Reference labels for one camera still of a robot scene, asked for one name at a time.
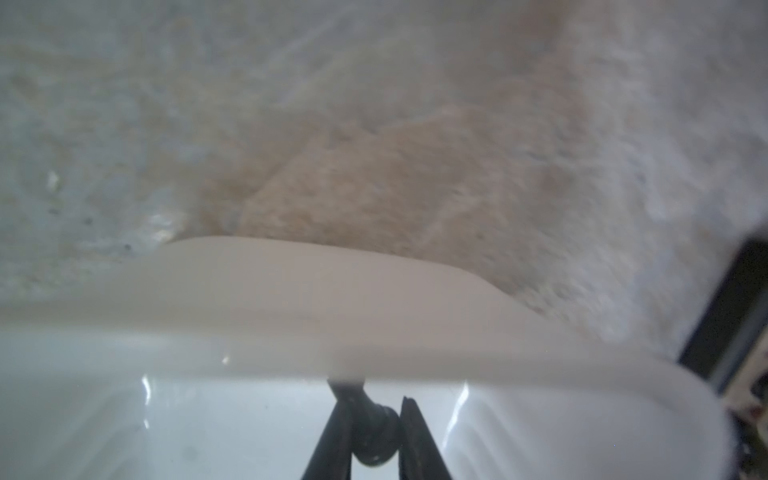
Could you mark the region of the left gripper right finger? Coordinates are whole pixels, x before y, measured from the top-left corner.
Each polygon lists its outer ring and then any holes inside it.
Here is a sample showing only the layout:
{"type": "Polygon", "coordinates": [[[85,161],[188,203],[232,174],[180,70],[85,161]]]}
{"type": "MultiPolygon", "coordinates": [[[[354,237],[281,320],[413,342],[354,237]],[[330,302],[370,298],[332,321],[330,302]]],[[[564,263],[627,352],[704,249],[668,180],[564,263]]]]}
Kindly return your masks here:
{"type": "Polygon", "coordinates": [[[400,411],[401,445],[398,456],[400,480],[451,480],[417,402],[404,397],[400,411]]]}

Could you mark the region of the folding chess board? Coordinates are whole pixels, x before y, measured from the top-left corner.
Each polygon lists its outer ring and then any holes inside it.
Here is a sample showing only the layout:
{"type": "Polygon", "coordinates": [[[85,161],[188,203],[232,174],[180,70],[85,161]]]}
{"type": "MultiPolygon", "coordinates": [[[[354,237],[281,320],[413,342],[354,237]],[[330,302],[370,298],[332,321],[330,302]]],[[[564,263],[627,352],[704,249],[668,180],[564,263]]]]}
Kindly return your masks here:
{"type": "Polygon", "coordinates": [[[745,422],[767,416],[767,240],[739,249],[678,363],[745,422]]]}

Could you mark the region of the white plastic tray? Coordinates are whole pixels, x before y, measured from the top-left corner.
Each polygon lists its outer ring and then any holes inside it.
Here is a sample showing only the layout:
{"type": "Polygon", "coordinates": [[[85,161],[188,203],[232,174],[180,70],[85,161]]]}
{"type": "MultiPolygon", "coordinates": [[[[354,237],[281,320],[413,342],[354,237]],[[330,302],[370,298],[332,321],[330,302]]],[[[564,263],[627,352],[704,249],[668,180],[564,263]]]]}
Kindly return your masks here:
{"type": "Polygon", "coordinates": [[[1,308],[5,479],[300,479],[364,382],[414,399],[452,479],[728,479],[735,432],[685,368],[413,259],[179,241],[1,308]]]}

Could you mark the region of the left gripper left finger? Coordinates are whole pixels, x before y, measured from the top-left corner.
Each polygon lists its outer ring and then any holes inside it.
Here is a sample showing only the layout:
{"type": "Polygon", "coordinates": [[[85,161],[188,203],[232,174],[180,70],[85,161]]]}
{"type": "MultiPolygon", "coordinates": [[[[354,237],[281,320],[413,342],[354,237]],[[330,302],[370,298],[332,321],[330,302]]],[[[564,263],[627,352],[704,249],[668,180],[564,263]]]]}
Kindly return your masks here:
{"type": "Polygon", "coordinates": [[[349,407],[337,401],[302,480],[350,480],[354,419],[349,407]]]}

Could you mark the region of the black chess piece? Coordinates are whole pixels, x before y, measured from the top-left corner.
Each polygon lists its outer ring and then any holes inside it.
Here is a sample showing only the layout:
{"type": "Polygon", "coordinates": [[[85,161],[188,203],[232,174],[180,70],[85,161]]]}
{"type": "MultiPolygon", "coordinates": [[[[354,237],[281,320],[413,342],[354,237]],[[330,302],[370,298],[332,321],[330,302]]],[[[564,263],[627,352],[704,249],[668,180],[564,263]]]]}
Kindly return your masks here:
{"type": "Polygon", "coordinates": [[[374,402],[364,389],[364,382],[330,382],[336,400],[344,404],[352,417],[352,453],[368,467],[388,462],[401,445],[400,419],[390,407],[374,402]]]}

